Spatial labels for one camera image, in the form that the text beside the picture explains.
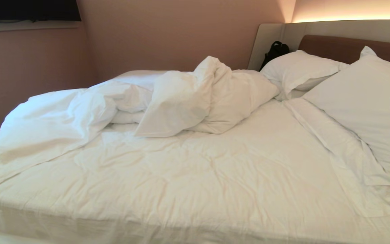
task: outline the pillowcase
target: pillowcase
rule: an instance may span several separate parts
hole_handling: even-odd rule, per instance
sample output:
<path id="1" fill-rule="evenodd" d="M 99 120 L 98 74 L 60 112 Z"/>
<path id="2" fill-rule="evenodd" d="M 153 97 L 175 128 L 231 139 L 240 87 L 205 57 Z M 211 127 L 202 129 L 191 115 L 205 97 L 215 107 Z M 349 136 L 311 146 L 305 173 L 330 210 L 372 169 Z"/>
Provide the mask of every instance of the pillowcase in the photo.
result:
<path id="1" fill-rule="evenodd" d="M 135 136 L 169 137 L 197 125 L 210 113 L 212 85 L 230 73 L 218 59 L 207 57 L 194 72 L 168 71 L 158 77 Z"/>
<path id="2" fill-rule="evenodd" d="M 111 120 L 111 124 L 132 124 L 141 122 L 145 112 L 140 111 L 137 113 L 129 113 L 126 111 L 118 111 L 114 118 Z"/>
<path id="3" fill-rule="evenodd" d="M 308 91 L 347 66 L 298 50 L 268 62 L 260 72 L 280 88 L 277 99 L 283 100 L 291 98 L 291 90 Z"/>
<path id="4" fill-rule="evenodd" d="M 366 183 L 390 185 L 390 62 L 366 55 L 303 96 L 370 147 L 384 174 Z"/>
<path id="5" fill-rule="evenodd" d="M 278 93 L 278 88 L 257 71 L 232 71 L 231 77 L 213 85 L 209 115 L 187 130 L 222 134 Z"/>
<path id="6" fill-rule="evenodd" d="M 364 49 L 362 49 L 361 51 L 360 59 L 368 55 L 377 56 L 377 54 L 375 53 L 375 51 L 373 51 L 373 49 L 371 49 L 368 46 L 365 46 Z"/>
<path id="7" fill-rule="evenodd" d="M 289 100 L 289 99 L 294 99 L 294 98 L 299 98 L 302 97 L 307 93 L 307 91 L 299 91 L 299 90 L 291 90 L 290 93 L 288 94 L 288 98 L 285 96 L 284 89 L 281 85 L 281 82 L 277 80 L 270 80 L 270 82 L 278 88 L 279 92 L 278 95 L 275 96 L 275 99 L 278 101 L 284 101 L 284 100 Z"/>

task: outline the brown headboard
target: brown headboard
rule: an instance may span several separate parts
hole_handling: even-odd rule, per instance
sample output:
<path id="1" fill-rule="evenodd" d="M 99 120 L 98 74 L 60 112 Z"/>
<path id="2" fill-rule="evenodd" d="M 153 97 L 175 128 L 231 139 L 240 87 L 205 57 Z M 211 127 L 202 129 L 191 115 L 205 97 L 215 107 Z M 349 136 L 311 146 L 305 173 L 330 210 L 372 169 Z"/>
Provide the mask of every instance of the brown headboard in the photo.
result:
<path id="1" fill-rule="evenodd" d="M 365 46 L 372 48 L 378 57 L 390 62 L 390 43 L 377 41 L 306 35 L 300 42 L 299 50 L 351 64 L 359 60 Z"/>

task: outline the wrinkled fabric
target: wrinkled fabric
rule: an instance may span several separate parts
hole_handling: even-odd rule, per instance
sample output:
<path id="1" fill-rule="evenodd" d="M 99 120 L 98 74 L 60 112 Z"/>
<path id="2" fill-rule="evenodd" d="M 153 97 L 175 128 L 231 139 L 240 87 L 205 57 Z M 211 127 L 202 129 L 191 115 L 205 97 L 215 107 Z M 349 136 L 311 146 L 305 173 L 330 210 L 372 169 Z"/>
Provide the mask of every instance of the wrinkled fabric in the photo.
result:
<path id="1" fill-rule="evenodd" d="M 284 101 L 296 119 L 331 151 L 332 166 L 357 213 L 365 217 L 390 215 L 390 204 L 365 184 L 363 168 L 379 168 L 368 145 L 310 102 Z"/>
<path id="2" fill-rule="evenodd" d="M 118 111 L 146 110 L 137 136 L 168 137 L 192 127 L 223 133 L 276 95 L 277 88 L 260 76 L 233 75 L 218 59 L 207 57 L 194 72 L 132 71 L 88 89 L 31 97 L 9 113 L 1 126 L 0 183 L 85 146 L 109 123 L 118 122 L 113 121 L 121 115 Z M 230 82 L 243 85 L 227 85 Z M 213 89 L 216 83 L 220 87 Z M 221 89 L 241 95 L 233 96 L 228 106 L 220 106 L 216 93 Z M 211 107 L 216 108 L 213 119 Z M 210 124 L 197 127 L 204 118 L 210 118 Z"/>
<path id="3" fill-rule="evenodd" d="M 221 135 L 112 125 L 0 185 L 0 233 L 53 244 L 390 243 L 355 213 L 330 152 L 272 100 Z"/>
<path id="4" fill-rule="evenodd" d="M 129 113 L 125 111 L 118 111 L 114 118 L 111 120 L 111 123 L 113 124 L 132 124 L 132 123 L 138 123 L 142 120 L 144 117 L 145 112 L 140 111 L 136 113 Z"/>

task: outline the white bedsheet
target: white bedsheet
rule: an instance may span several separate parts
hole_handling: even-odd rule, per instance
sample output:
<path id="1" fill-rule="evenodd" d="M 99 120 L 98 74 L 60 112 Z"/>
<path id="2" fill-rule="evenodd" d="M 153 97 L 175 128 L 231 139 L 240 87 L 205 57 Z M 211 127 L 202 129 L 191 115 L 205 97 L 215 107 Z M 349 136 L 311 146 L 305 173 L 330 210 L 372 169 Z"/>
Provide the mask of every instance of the white bedsheet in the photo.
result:
<path id="1" fill-rule="evenodd" d="M 0 232 L 55 244 L 390 243 L 390 216 L 354 212 L 327 149 L 275 100 L 221 135 L 135 128 L 105 128 L 3 182 Z"/>

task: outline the warm lighting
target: warm lighting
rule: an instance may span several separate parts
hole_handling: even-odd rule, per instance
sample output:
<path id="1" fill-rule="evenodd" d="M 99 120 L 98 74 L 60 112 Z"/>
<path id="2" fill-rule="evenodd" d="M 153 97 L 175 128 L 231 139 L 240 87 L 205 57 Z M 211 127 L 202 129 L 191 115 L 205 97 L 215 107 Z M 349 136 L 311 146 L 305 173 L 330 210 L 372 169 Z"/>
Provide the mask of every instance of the warm lighting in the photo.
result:
<path id="1" fill-rule="evenodd" d="M 350 16 L 350 17 L 323 17 L 323 18 L 313 18 L 313 19 L 299 19 L 293 20 L 292 23 L 303 23 L 303 22 L 320 22 L 320 21 L 341 21 L 341 20 L 390 20 L 390 16 Z"/>
<path id="2" fill-rule="evenodd" d="M 390 20 L 390 0 L 296 0 L 292 23 Z"/>

